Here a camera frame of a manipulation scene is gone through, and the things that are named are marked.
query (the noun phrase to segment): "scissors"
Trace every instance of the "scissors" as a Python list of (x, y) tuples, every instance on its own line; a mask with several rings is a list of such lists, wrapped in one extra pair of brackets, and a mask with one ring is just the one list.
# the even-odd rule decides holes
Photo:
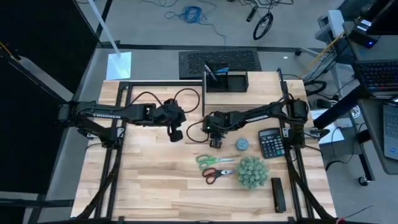
[(207, 168), (201, 173), (201, 175), (203, 177), (206, 177), (207, 184), (213, 184), (214, 181), (216, 181), (216, 179), (221, 177), (222, 175), (233, 173), (235, 173), (235, 171), (233, 170), (218, 170), (215, 168)]
[(234, 161), (234, 159), (215, 158), (208, 154), (203, 154), (197, 157), (197, 162), (199, 163), (200, 170), (205, 170), (209, 168), (210, 165), (215, 164), (216, 162), (229, 162), (229, 161)]

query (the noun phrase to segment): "laptop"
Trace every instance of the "laptop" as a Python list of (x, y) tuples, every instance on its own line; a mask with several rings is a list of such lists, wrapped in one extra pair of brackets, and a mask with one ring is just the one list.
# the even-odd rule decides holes
[(383, 105), (384, 155), (398, 160), (398, 106)]

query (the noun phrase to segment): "keyboard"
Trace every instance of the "keyboard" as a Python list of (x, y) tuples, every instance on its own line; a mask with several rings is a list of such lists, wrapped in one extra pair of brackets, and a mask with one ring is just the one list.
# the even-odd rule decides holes
[(356, 78), (376, 96), (398, 93), (398, 59), (355, 62)]
[(384, 155), (398, 159), (398, 107), (383, 105)]

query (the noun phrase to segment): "white pole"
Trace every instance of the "white pole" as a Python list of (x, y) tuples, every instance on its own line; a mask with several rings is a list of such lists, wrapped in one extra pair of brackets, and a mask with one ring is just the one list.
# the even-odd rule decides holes
[(97, 17), (97, 19), (98, 19), (99, 23), (101, 24), (102, 28), (104, 29), (105, 34), (108, 37), (108, 40), (111, 42), (114, 51), (116, 52), (118, 57), (120, 57), (120, 51), (119, 51), (118, 47), (116, 46), (116, 44), (114, 43), (112, 35), (111, 35), (108, 27), (106, 26), (104, 20), (102, 20), (101, 14), (100, 14), (100, 12), (98, 12), (98, 9), (97, 9), (97, 7), (94, 4), (94, 0), (88, 0), (88, 2), (90, 4), (91, 8), (93, 8), (94, 14)]

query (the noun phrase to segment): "green scissors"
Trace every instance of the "green scissors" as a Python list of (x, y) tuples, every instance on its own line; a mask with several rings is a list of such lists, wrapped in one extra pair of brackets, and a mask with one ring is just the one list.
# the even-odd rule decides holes
[(199, 169), (202, 171), (209, 168), (210, 165), (215, 164), (216, 162), (229, 162), (229, 161), (234, 161), (234, 159), (215, 158), (208, 154), (203, 154), (197, 157), (197, 162), (199, 163)]

